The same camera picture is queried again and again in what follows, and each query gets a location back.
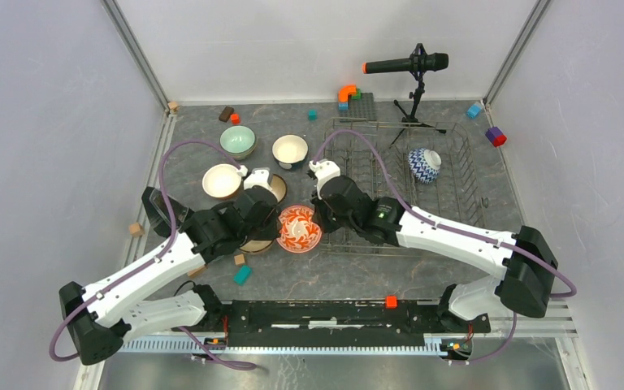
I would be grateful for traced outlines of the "dark brown patterned bowl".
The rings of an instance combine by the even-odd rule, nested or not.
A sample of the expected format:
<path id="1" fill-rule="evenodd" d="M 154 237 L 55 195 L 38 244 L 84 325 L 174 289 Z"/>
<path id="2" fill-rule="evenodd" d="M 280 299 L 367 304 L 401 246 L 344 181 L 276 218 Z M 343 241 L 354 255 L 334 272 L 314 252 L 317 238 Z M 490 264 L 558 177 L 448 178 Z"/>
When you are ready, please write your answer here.
<path id="1" fill-rule="evenodd" d="M 285 180 L 280 175 L 271 174 L 270 186 L 272 192 L 276 197 L 277 202 L 279 204 L 282 203 L 288 191 L 288 186 Z"/>

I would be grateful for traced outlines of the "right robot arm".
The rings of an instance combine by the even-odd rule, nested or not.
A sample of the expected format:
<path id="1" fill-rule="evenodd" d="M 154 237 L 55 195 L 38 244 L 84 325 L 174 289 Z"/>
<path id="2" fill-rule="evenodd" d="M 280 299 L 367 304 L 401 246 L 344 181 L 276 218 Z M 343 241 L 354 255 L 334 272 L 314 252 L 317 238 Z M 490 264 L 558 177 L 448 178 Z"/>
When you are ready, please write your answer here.
<path id="1" fill-rule="evenodd" d="M 436 318 L 448 332 L 490 309 L 546 315 L 558 261 L 533 227 L 499 232 L 438 218 L 394 197 L 372 199 L 346 175 L 318 180 L 312 202 L 313 220 L 326 233 L 348 228 L 373 245 L 421 249 L 485 271 L 486 277 L 451 285 L 442 295 Z"/>

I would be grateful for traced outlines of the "red and white bowl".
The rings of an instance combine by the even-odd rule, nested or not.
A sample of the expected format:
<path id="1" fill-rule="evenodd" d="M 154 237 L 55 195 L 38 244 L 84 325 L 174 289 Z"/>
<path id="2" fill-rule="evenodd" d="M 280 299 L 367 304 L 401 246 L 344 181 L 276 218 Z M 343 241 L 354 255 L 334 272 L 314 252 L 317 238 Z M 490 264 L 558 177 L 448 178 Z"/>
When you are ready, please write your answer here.
<path id="1" fill-rule="evenodd" d="M 278 245 L 292 254 L 304 254 L 321 241 L 321 227 L 313 221 L 314 211 L 308 206 L 285 208 L 279 215 L 281 229 L 276 239 Z"/>

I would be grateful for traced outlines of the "small orange cube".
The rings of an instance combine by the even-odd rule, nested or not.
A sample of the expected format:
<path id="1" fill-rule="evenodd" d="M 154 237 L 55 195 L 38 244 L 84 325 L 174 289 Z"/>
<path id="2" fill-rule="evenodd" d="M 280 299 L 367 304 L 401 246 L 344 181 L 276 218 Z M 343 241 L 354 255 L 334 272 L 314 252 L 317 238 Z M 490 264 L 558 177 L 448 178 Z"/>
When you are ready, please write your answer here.
<path id="1" fill-rule="evenodd" d="M 385 307 L 387 309 L 396 309 L 398 306 L 398 300 L 396 296 L 386 296 L 384 300 Z"/>

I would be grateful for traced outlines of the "pink speckled bowl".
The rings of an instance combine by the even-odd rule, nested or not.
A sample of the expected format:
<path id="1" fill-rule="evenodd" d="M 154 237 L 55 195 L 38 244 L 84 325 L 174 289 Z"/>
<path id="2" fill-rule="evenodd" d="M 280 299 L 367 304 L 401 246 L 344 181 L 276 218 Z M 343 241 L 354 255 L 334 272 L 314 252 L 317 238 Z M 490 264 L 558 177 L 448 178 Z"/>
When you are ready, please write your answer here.
<path id="1" fill-rule="evenodd" d="M 241 246 L 240 251 L 246 254 L 260 254 L 266 252 L 274 242 L 274 240 L 251 240 Z"/>

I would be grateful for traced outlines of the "black microphone tripod stand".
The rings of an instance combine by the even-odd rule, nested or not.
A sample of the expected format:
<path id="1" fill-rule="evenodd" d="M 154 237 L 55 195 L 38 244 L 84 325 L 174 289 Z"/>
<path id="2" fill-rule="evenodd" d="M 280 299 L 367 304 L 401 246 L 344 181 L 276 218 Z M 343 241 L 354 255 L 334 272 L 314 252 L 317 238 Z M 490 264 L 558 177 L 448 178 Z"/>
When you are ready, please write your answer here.
<path id="1" fill-rule="evenodd" d="M 413 50 L 413 52 L 410 54 L 409 57 L 413 56 L 413 55 L 417 55 L 417 54 L 428 54 L 423 43 L 418 43 L 415 46 L 415 49 Z M 434 128 L 434 126 L 428 125 L 426 123 L 421 122 L 417 117 L 417 110 L 418 110 L 418 106 L 419 103 L 422 100 L 423 94 L 425 93 L 425 82 L 424 82 L 424 75 L 429 72 L 419 72 L 419 73 L 411 73 L 409 72 L 409 74 L 417 81 L 418 86 L 415 88 L 415 90 L 412 93 L 409 93 L 409 98 L 412 100 L 412 107 L 410 110 L 410 113 L 408 113 L 406 110 L 403 109 L 403 107 L 401 106 L 401 104 L 397 101 L 394 100 L 393 104 L 399 109 L 399 111 L 403 114 L 403 117 L 401 119 L 401 122 L 405 125 L 404 128 L 402 128 L 398 135 L 394 138 L 394 140 L 391 142 L 391 145 L 394 145 L 398 138 L 403 134 L 403 132 L 409 128 L 409 127 L 425 127 L 425 128 Z"/>

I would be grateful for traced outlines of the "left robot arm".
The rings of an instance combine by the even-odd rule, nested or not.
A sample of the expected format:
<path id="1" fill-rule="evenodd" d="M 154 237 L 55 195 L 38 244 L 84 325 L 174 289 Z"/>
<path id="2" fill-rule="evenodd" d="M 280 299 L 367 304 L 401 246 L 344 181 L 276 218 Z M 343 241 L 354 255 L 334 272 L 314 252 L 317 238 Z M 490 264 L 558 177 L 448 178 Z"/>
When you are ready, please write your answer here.
<path id="1" fill-rule="evenodd" d="M 77 358 L 92 366 L 149 333 L 192 325 L 213 331 L 223 310 L 198 293 L 157 301 L 148 297 L 251 240 L 275 239 L 279 213 L 273 191 L 254 185 L 233 201 L 193 212 L 161 245 L 113 275 L 86 286 L 63 285 L 58 291 L 63 322 L 50 342 L 50 357 L 57 362 Z"/>

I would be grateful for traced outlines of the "orange bowl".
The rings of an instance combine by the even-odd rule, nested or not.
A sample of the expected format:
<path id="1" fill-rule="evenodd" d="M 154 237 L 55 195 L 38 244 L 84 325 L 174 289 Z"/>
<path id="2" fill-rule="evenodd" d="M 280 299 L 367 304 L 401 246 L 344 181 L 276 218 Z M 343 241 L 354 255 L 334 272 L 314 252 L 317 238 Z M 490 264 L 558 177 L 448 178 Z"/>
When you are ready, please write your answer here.
<path id="1" fill-rule="evenodd" d="M 216 199 L 227 199 L 236 194 L 242 184 L 242 177 L 231 164 L 218 164 L 206 171 L 201 186 L 204 192 Z"/>

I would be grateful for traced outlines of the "teal and white bowl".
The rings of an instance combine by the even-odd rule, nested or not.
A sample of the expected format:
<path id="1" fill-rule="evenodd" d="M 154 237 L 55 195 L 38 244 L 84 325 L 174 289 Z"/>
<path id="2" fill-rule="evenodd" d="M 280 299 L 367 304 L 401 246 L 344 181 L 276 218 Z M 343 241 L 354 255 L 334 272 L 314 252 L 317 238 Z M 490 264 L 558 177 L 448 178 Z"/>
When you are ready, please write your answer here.
<path id="1" fill-rule="evenodd" d="M 308 157 L 309 146 L 302 137 L 287 134 L 273 143 L 271 152 L 281 168 L 291 171 L 302 168 Z"/>

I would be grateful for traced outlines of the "teal block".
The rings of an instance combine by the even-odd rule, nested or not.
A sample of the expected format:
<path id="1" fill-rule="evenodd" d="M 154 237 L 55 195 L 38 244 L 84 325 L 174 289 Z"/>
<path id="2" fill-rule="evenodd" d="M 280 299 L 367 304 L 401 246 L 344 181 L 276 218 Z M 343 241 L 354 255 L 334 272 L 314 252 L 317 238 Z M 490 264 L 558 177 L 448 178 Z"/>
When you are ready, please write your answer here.
<path id="1" fill-rule="evenodd" d="M 237 285 L 243 286 L 251 275 L 252 268 L 247 265 L 242 265 L 234 275 L 233 280 Z"/>

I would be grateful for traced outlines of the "brown block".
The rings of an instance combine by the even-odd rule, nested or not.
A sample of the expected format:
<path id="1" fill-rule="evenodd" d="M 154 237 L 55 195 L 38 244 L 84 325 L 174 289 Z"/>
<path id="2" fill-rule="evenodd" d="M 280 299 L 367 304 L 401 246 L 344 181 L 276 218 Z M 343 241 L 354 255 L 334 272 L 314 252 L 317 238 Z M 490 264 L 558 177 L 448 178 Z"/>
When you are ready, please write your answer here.
<path id="1" fill-rule="evenodd" d="M 235 113 L 235 109 L 232 106 L 225 106 L 222 112 L 219 114 L 219 121 L 228 122 L 231 116 Z"/>

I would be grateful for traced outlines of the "light blue block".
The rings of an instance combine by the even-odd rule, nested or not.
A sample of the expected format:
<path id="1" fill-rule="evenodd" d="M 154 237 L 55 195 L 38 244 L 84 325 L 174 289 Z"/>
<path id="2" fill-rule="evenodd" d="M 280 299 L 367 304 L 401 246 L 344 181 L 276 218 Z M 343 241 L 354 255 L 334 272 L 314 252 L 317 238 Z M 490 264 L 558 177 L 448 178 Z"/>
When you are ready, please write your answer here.
<path id="1" fill-rule="evenodd" d="M 470 119 L 475 119 L 482 111 L 484 107 L 481 102 L 473 103 L 466 111 L 466 116 Z"/>

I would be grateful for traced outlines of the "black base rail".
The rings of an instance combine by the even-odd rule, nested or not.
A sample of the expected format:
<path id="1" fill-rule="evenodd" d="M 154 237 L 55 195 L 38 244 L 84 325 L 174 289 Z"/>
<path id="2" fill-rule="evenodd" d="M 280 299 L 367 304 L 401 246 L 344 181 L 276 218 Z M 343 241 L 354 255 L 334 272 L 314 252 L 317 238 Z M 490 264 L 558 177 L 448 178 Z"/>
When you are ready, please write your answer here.
<path id="1" fill-rule="evenodd" d="M 417 347 L 430 335 L 489 333 L 435 301 L 231 301 L 210 308 L 192 332 L 223 333 L 229 347 Z"/>

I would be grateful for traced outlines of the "blue zigzag pattern bowl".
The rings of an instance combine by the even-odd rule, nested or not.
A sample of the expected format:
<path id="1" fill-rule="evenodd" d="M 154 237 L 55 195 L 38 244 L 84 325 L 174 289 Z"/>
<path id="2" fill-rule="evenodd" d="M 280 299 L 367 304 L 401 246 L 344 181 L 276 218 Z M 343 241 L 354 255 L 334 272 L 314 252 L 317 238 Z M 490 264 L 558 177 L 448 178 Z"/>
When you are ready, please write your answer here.
<path id="1" fill-rule="evenodd" d="M 417 181 L 430 184 L 437 179 L 442 160 L 436 151 L 418 148 L 409 152 L 408 163 L 409 169 Z"/>

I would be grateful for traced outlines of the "mint green flower bowl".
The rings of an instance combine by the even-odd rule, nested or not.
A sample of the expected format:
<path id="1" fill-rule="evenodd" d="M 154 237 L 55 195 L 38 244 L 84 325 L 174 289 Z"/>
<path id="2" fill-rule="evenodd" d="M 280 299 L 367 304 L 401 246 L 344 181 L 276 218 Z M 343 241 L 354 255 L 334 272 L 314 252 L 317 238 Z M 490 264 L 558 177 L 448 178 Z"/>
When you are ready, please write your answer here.
<path id="1" fill-rule="evenodd" d="M 256 148 L 257 136 L 246 126 L 234 125 L 222 132 L 219 144 L 235 160 L 243 160 Z"/>

